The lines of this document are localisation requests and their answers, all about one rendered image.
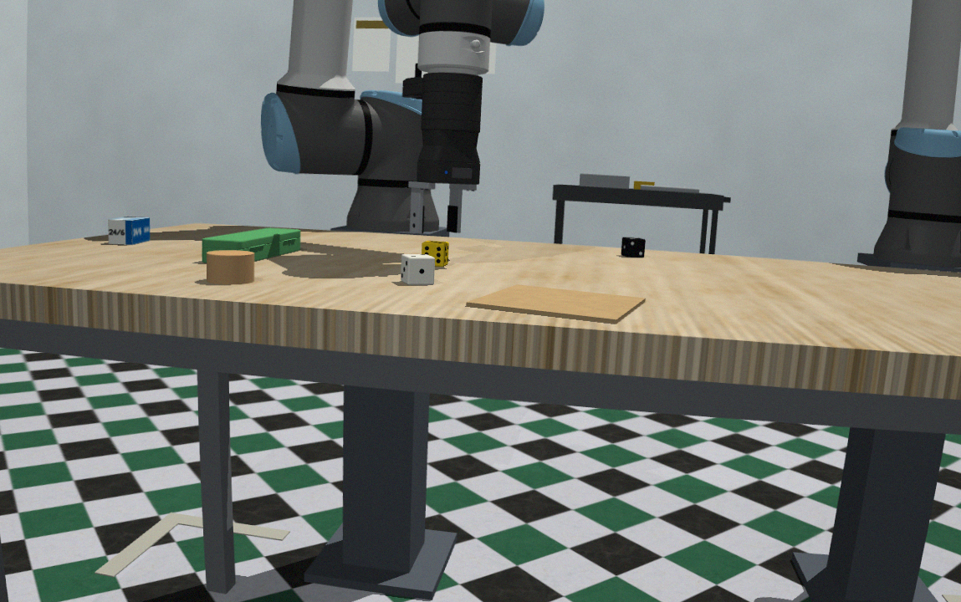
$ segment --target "checkered floor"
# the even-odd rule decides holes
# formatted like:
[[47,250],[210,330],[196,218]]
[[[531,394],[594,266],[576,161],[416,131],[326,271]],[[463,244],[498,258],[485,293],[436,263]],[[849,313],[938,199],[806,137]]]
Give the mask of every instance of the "checkered floor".
[[[342,389],[234,376],[236,591],[389,599],[301,582],[342,521]],[[0,521],[11,602],[201,601],[201,530],[95,570],[171,512],[200,517],[197,377],[0,349]],[[457,533],[437,602],[804,597],[828,551],[847,429],[433,396],[427,528]],[[961,436],[945,443],[923,556],[961,594]]]

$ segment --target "black die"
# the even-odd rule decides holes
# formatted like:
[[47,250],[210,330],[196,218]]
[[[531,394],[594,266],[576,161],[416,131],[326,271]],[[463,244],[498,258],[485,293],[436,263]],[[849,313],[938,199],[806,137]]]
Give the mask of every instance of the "black die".
[[623,237],[621,240],[621,256],[643,257],[644,242],[641,237]]

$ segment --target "white die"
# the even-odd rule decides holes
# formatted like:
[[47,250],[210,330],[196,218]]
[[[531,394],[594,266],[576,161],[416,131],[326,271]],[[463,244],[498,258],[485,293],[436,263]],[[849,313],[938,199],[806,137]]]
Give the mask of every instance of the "white die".
[[403,284],[435,284],[435,257],[402,255]]

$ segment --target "yellow die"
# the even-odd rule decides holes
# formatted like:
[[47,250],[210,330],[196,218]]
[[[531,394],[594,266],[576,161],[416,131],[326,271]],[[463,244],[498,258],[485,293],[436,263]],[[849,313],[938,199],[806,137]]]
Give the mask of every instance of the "yellow die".
[[435,257],[435,267],[441,268],[450,263],[450,243],[426,240],[420,247],[422,255]]

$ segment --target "green block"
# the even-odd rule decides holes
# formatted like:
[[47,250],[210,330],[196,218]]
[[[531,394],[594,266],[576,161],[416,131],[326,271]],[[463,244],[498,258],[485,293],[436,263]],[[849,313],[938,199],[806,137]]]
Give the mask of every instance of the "green block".
[[209,251],[252,251],[254,262],[293,253],[301,248],[301,230],[290,228],[259,228],[232,235],[204,237],[202,263]]

